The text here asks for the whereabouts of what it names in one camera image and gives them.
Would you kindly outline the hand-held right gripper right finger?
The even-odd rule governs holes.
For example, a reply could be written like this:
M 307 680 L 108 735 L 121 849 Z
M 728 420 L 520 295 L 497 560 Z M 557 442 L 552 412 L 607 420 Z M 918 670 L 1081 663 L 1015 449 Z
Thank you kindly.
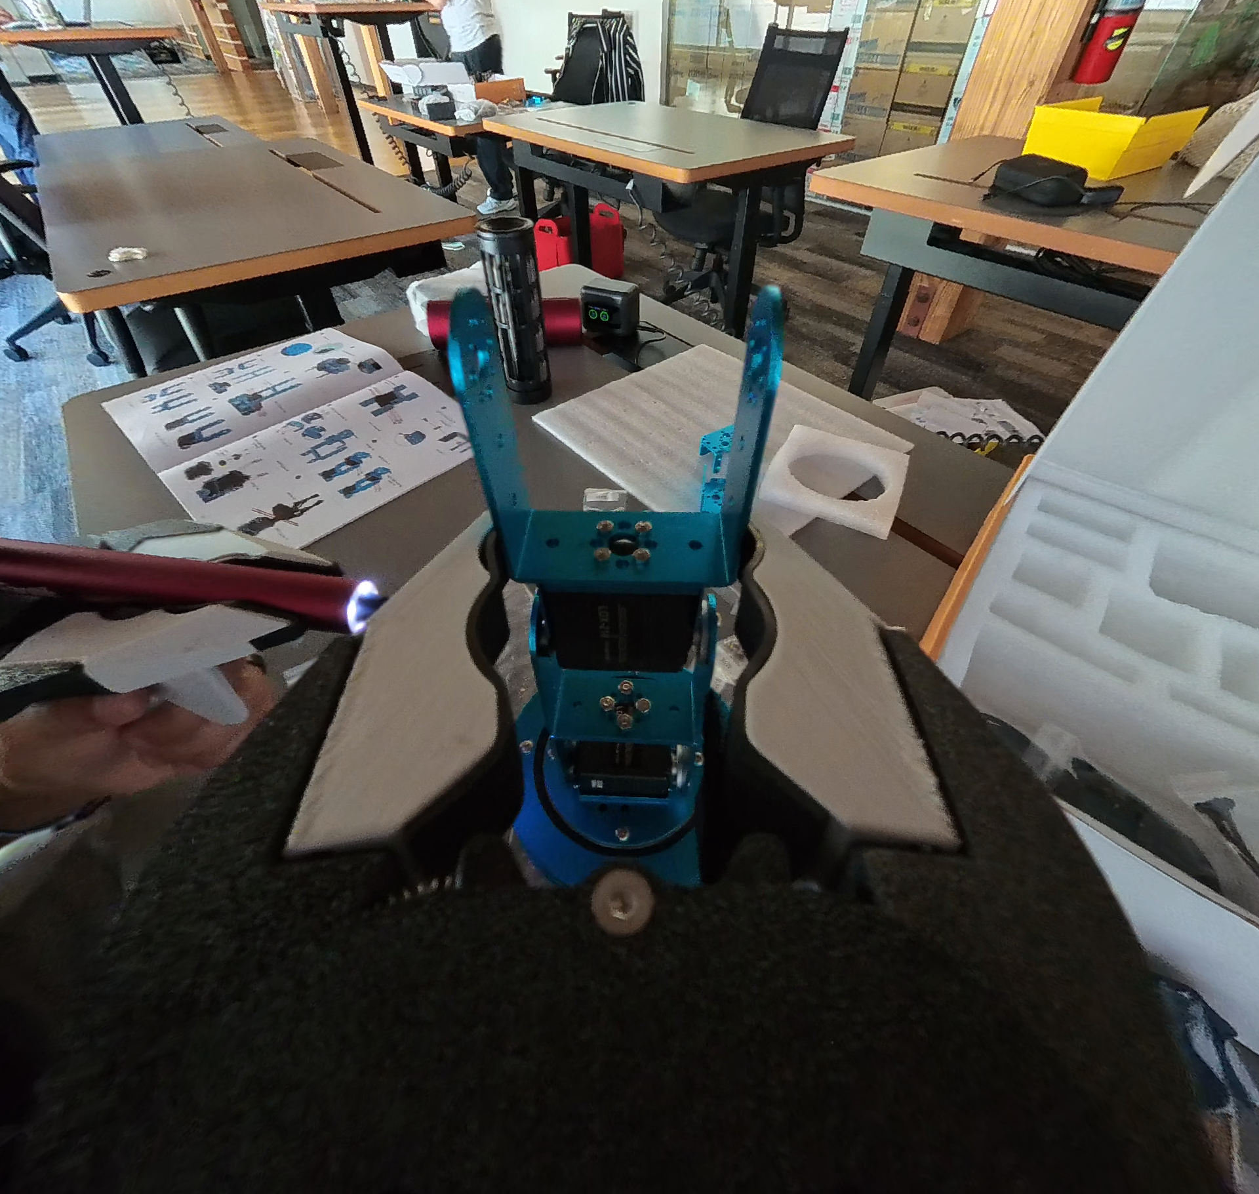
M 962 828 L 883 623 L 779 531 L 751 527 L 736 634 L 748 667 L 722 740 L 722 845 L 777 842 L 829 881 L 865 849 L 956 857 Z

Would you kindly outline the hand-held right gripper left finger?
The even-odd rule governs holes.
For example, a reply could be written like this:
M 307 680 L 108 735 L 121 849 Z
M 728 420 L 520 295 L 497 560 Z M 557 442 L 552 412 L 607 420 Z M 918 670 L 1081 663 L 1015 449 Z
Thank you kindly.
M 283 851 L 287 877 L 383 866 L 383 888 L 526 893 L 526 767 L 496 663 L 507 583 L 476 521 L 369 620 Z

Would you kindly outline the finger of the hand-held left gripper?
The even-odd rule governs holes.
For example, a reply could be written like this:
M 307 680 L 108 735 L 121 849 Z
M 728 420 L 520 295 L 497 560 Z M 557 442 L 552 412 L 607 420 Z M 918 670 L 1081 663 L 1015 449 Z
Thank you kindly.
M 246 563 L 298 574 L 341 575 L 341 567 L 322 557 L 196 521 L 159 521 L 106 535 L 85 535 L 84 547 L 145 557 Z
M 292 614 L 224 603 L 135 617 L 78 612 L 19 640 L 2 654 L 2 672 L 81 672 L 110 693 L 130 693 L 242 661 L 261 642 L 291 642 L 309 629 Z

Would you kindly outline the red electric screwdriver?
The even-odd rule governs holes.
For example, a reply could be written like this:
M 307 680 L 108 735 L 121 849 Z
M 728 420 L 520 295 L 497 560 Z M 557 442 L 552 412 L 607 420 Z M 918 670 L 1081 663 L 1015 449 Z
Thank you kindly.
M 361 634 L 385 603 L 369 582 L 246 563 L 125 555 L 98 547 L 2 541 L 2 586 L 78 605 L 190 610 L 228 605 L 304 629 Z

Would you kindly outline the blue toy robot arm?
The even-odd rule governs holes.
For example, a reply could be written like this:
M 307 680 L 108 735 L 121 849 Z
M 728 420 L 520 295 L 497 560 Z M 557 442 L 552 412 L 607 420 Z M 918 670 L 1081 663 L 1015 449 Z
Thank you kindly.
M 537 693 L 515 722 L 514 835 L 555 885 L 638 867 L 699 888 L 703 778 L 714 744 L 714 592 L 733 586 L 783 368 L 783 297 L 758 295 L 719 502 L 694 513 L 535 509 L 491 309 L 451 305 L 446 359 L 494 521 L 496 560 L 535 589 Z

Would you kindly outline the dark desk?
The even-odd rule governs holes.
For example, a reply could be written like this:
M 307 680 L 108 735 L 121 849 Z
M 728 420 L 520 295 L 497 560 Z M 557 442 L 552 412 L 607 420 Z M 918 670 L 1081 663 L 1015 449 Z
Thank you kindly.
M 664 330 L 672 342 L 664 344 L 670 351 L 713 346 L 728 356 L 743 353 L 740 339 L 670 307 L 645 301 L 641 316 Z M 440 359 L 435 353 L 421 353 L 418 331 L 406 307 L 353 322 L 347 330 L 349 335 L 383 348 L 403 368 L 413 368 L 438 389 L 451 390 Z M 550 365 L 555 387 L 550 407 L 628 376 L 617 364 L 587 348 L 563 348 L 552 353 Z M 812 522 L 803 529 L 796 543 L 875 616 L 911 637 L 924 637 L 952 583 L 956 563 L 999 505 L 1013 472 L 889 416 L 883 408 L 818 380 L 808 371 L 785 365 L 783 384 L 911 443 L 900 502 L 900 519 L 911 527 L 907 541 L 900 535 L 874 541 L 854 531 Z M 63 408 L 71 494 L 81 537 L 176 519 L 182 513 L 104 411 L 108 401 L 129 393 L 125 387 L 96 390 L 71 398 Z M 514 408 L 523 420 L 515 428 L 528 489 L 538 507 L 579 509 L 584 489 L 606 486 L 606 475 L 531 425 L 531 419 L 547 407 Z M 463 463 L 332 535 L 316 545 L 316 553 L 389 593 L 484 510 L 476 468 Z

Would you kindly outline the brown office desk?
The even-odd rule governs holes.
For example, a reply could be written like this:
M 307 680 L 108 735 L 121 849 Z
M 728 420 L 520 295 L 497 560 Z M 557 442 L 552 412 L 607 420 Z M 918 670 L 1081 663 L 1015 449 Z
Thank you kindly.
M 874 398 L 914 275 L 1122 331 L 1230 185 L 1216 178 L 1189 195 L 1197 172 L 1174 160 L 1123 180 L 1108 209 L 990 198 L 996 166 L 1019 149 L 975 137 L 815 172 L 810 195 L 872 214 L 861 252 L 888 266 L 850 395 Z
M 63 27 L 2 25 L 4 48 L 27 48 L 87 60 L 102 86 L 108 107 L 121 127 L 142 127 L 145 118 L 125 90 L 113 58 L 141 54 L 154 41 L 174 41 L 182 27 L 123 25 L 123 22 L 68 22 Z
M 311 139 L 264 143 L 224 118 L 45 132 L 41 217 L 73 313 L 268 280 L 281 295 L 440 269 L 476 211 Z M 112 265 L 116 247 L 145 263 Z
M 425 97 L 361 96 L 357 107 L 369 113 L 385 139 L 403 150 L 410 180 L 444 199 L 454 199 L 472 180 L 477 137 L 497 137 L 485 131 L 485 123 L 502 111 L 522 111 L 523 104 L 494 107 L 476 97 L 456 99 L 448 91 Z

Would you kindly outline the wooden standing desk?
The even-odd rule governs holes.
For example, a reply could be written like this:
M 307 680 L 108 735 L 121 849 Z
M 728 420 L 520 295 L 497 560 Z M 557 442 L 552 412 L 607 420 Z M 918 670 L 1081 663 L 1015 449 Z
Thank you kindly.
M 435 15 L 435 6 L 425 2 L 381 2 L 381 0 L 298 0 L 298 2 L 262 2 L 262 11 L 276 19 L 281 32 L 304 40 L 322 40 L 330 46 L 333 60 L 333 71 L 346 99 L 346 113 L 353 128 L 357 153 L 364 163 L 373 163 L 369 141 L 365 134 L 364 118 L 355 97 L 355 87 L 349 79 L 347 60 L 339 50 L 346 38 L 346 25 L 353 22 L 368 30 L 368 38 L 378 41 L 379 56 L 376 58 L 373 84 L 379 96 L 389 97 L 394 94 L 392 84 L 383 76 L 381 62 L 394 62 L 392 41 L 387 29 L 401 22 L 415 22 L 428 15 Z

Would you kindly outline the grey office desk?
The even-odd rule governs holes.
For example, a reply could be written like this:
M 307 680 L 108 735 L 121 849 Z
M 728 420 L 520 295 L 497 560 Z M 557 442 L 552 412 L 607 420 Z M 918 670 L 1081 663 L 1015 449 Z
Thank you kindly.
M 577 265 L 591 269 L 588 198 L 632 195 L 641 209 L 664 209 L 664 185 L 719 182 L 733 190 L 736 219 L 722 322 L 745 333 L 758 219 L 763 190 L 781 185 L 810 165 L 849 153 L 853 137 L 701 114 L 645 103 L 547 107 L 484 123 L 485 134 L 511 143 L 517 208 L 538 217 L 532 182 L 564 192 Z

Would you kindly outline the person's left hand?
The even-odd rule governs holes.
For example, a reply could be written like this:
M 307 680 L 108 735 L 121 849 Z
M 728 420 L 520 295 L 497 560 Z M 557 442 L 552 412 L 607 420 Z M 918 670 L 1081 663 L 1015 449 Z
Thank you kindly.
M 32 830 L 106 799 L 220 768 L 276 702 L 251 663 L 231 663 L 224 674 L 246 707 L 238 726 L 159 702 L 152 688 L 41 704 L 4 722 L 2 830 Z

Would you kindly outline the illustrated instruction booklet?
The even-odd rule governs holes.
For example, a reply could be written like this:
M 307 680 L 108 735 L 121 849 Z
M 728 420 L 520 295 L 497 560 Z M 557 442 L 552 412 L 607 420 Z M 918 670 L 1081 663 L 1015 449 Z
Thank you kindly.
M 459 404 L 322 330 L 104 404 L 186 521 L 307 549 L 473 458 Z

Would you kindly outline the white foam piece with hole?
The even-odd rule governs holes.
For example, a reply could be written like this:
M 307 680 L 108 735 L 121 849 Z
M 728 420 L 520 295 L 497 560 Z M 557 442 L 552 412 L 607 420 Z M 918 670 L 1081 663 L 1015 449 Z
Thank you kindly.
M 754 517 L 785 537 L 821 521 L 886 541 L 907 470 L 900 442 L 886 447 L 796 425 L 762 478 Z

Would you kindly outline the orange white kit box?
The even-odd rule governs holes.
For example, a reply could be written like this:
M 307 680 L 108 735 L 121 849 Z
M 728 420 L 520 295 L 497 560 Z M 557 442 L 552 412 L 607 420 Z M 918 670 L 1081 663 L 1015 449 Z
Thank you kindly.
M 1145 951 L 1258 1051 L 1258 165 L 1018 481 L 938 667 L 1190 840 L 1065 812 Z

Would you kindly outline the printed papers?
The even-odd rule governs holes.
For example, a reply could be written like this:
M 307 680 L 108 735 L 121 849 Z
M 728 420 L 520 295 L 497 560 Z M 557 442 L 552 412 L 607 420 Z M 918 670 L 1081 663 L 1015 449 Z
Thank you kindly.
M 1046 431 L 999 398 L 956 398 L 943 389 L 919 389 L 874 404 L 981 456 L 999 447 L 1033 454 L 1046 442 Z

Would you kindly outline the white foam sheet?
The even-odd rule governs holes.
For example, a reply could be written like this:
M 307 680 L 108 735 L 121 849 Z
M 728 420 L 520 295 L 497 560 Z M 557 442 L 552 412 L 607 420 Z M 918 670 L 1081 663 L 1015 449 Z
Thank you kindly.
M 535 425 L 641 509 L 701 510 L 701 439 L 738 412 L 743 361 L 710 346 L 676 353 L 541 412 Z

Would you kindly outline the white tissue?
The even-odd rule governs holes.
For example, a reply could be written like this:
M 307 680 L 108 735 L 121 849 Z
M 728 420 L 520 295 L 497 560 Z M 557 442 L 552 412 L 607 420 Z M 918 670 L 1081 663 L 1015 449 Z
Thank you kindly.
M 482 269 L 465 269 L 446 275 L 416 279 L 406 287 L 406 304 L 421 335 L 430 335 L 428 309 L 432 304 L 452 304 L 461 291 L 488 295 Z

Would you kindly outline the black cylindrical tube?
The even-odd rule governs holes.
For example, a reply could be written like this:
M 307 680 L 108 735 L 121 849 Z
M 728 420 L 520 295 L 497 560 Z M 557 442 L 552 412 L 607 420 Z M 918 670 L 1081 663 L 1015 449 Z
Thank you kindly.
M 477 242 L 510 398 L 541 404 L 552 396 L 535 225 L 522 216 L 479 221 Z

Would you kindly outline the red cylindrical case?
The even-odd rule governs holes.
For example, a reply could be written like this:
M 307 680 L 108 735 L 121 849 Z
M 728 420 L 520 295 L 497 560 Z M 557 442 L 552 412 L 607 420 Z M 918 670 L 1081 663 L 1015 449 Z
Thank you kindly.
M 418 331 L 427 335 L 430 346 L 438 351 L 448 344 L 451 307 L 452 301 L 425 301 L 422 319 L 416 322 Z M 543 328 L 549 346 L 579 346 L 583 339 L 583 309 L 579 298 L 544 298 Z

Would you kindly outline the black charger with green display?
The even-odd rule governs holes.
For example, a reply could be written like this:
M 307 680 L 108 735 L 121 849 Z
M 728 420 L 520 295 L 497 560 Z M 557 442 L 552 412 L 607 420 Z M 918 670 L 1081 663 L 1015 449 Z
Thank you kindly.
M 640 289 L 612 280 L 584 284 L 579 293 L 581 331 L 615 351 L 630 351 L 638 344 Z

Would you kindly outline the black pouch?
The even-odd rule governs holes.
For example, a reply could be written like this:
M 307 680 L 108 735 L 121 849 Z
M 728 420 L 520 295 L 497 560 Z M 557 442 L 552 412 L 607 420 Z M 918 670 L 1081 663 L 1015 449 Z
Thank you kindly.
M 1030 153 L 996 165 L 985 192 L 987 202 L 1021 203 L 1059 214 L 1110 209 L 1123 195 L 1123 185 L 1092 185 L 1089 172 L 1081 165 Z

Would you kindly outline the yellow cardboard box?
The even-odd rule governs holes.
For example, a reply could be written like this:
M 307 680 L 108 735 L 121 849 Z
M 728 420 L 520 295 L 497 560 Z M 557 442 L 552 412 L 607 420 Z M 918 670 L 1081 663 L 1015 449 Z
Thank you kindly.
M 1102 97 L 1037 107 L 1024 155 L 1082 166 L 1090 182 L 1118 182 L 1162 169 L 1193 139 L 1209 108 L 1162 117 L 1102 113 Z

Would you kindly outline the black mesh office chair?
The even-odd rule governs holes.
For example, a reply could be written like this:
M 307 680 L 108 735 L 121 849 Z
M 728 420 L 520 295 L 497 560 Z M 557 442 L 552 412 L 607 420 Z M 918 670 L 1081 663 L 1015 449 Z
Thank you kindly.
M 741 118 L 794 131 L 816 131 L 846 46 L 846 30 L 800 32 L 767 27 Z M 806 211 L 808 163 L 781 173 L 781 184 L 762 190 L 758 245 L 775 249 L 800 239 Z M 694 251 L 691 269 L 667 263 L 662 304 L 691 295 L 725 305 L 738 195 L 728 182 L 668 184 L 659 228 Z

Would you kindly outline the striped garment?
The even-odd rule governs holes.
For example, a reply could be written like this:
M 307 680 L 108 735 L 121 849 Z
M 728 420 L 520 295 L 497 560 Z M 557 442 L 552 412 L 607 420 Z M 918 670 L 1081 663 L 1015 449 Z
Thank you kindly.
M 626 13 L 606 11 L 596 20 L 599 58 L 591 104 L 643 103 L 643 70 Z

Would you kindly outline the stack of cardboard boxes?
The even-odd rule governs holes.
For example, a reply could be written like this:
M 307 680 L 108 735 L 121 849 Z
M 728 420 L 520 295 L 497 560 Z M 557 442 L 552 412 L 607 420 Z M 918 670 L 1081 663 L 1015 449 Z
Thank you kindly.
M 668 0 L 667 104 L 740 117 L 769 27 L 846 32 L 821 132 L 874 159 L 947 139 L 996 0 Z

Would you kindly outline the wooden pillar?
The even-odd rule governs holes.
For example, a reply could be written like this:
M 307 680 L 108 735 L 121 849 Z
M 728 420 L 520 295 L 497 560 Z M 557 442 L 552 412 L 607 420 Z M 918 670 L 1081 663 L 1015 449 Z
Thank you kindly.
M 1071 97 L 1096 0 L 998 0 L 951 139 L 1026 139 L 1039 104 Z

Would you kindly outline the red fire extinguisher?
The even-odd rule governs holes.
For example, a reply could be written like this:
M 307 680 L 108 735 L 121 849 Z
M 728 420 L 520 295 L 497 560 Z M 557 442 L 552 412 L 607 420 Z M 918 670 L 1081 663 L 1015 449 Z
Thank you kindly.
M 1145 4 L 1148 0 L 1095 0 L 1081 40 L 1081 54 L 1071 73 L 1073 84 L 1108 84 Z

